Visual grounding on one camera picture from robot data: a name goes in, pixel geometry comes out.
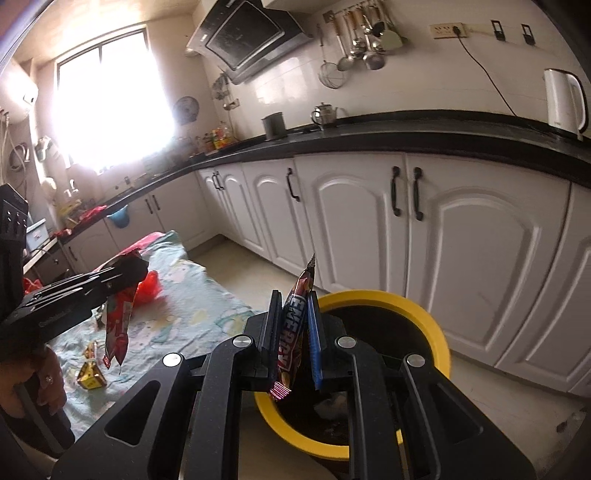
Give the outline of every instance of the range hood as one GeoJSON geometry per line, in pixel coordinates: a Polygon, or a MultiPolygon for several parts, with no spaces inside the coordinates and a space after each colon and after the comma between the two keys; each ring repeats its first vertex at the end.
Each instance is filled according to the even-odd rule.
{"type": "Polygon", "coordinates": [[[290,13],[264,8],[260,0],[218,0],[187,48],[213,60],[238,85],[311,38],[290,13]]]}

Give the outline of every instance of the energy bar wrapper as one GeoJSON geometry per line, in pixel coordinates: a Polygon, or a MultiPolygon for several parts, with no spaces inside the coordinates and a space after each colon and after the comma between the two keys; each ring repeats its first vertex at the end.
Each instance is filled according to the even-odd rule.
{"type": "Polygon", "coordinates": [[[301,363],[301,343],[306,323],[306,304],[314,287],[314,268],[316,256],[313,255],[306,269],[301,273],[285,300],[282,313],[281,336],[277,356],[277,380],[269,392],[273,399],[281,400],[291,392],[291,386],[301,363]]]}
{"type": "MultiPolygon", "coordinates": [[[[123,255],[118,255],[103,268],[111,267],[120,262],[121,258],[127,256],[139,257],[139,250],[132,250],[123,255]]],[[[129,318],[134,309],[134,297],[138,288],[138,284],[130,286],[114,295],[109,296],[106,304],[106,338],[105,338],[105,356],[103,363],[109,369],[113,357],[117,360],[119,365],[123,364],[125,355],[127,354],[127,346],[129,344],[129,337],[127,336],[127,328],[129,326],[129,318]]]]}

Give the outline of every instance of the human hand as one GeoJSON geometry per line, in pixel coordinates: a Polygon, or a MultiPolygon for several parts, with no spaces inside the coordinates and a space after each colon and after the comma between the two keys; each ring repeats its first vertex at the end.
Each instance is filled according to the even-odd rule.
{"type": "Polygon", "coordinates": [[[66,391],[64,390],[64,378],[61,374],[60,361],[56,353],[49,347],[46,355],[38,363],[39,393],[37,405],[49,406],[49,415],[54,415],[66,404],[66,391]]]}
{"type": "Polygon", "coordinates": [[[0,407],[11,417],[23,418],[25,411],[14,387],[26,382],[37,372],[39,377],[38,405],[48,405],[51,415],[66,404],[64,379],[57,355],[46,348],[42,358],[27,358],[0,364],[0,407]]]}

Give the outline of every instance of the teapot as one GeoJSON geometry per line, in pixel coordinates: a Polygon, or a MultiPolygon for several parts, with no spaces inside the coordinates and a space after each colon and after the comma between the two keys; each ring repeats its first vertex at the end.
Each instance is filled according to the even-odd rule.
{"type": "Polygon", "coordinates": [[[312,122],[319,125],[322,129],[336,127],[336,110],[332,105],[321,102],[320,105],[312,110],[310,118],[312,122]]]}

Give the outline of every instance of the wall tile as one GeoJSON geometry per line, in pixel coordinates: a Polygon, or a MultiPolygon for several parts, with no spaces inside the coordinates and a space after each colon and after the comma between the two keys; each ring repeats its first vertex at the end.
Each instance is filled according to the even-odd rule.
{"type": "MultiPolygon", "coordinates": [[[[386,66],[370,72],[359,62],[349,72],[346,84],[331,90],[320,84],[317,74],[322,51],[317,39],[292,52],[258,76],[231,91],[241,107],[231,113],[239,138],[264,133],[261,118],[283,111],[288,128],[310,122],[310,111],[320,102],[345,109],[348,115],[413,109],[465,109],[510,113],[480,67],[455,38],[434,40],[430,24],[461,21],[471,30],[466,47],[487,68],[513,110],[526,118],[547,120],[544,69],[569,70],[583,79],[591,98],[591,84],[574,54],[544,13],[531,0],[386,0],[391,16],[410,45],[387,57],[386,66]],[[492,34],[490,19],[503,24],[506,42],[492,34]],[[521,23],[531,26],[537,45],[525,44],[521,23]]],[[[342,1],[327,7],[349,7],[342,1]]],[[[312,15],[306,30],[324,32],[324,56],[337,62],[340,48],[322,12],[312,15]]],[[[203,59],[211,83],[220,70],[203,59]]],[[[215,101],[221,118],[227,113],[215,101]]]]}

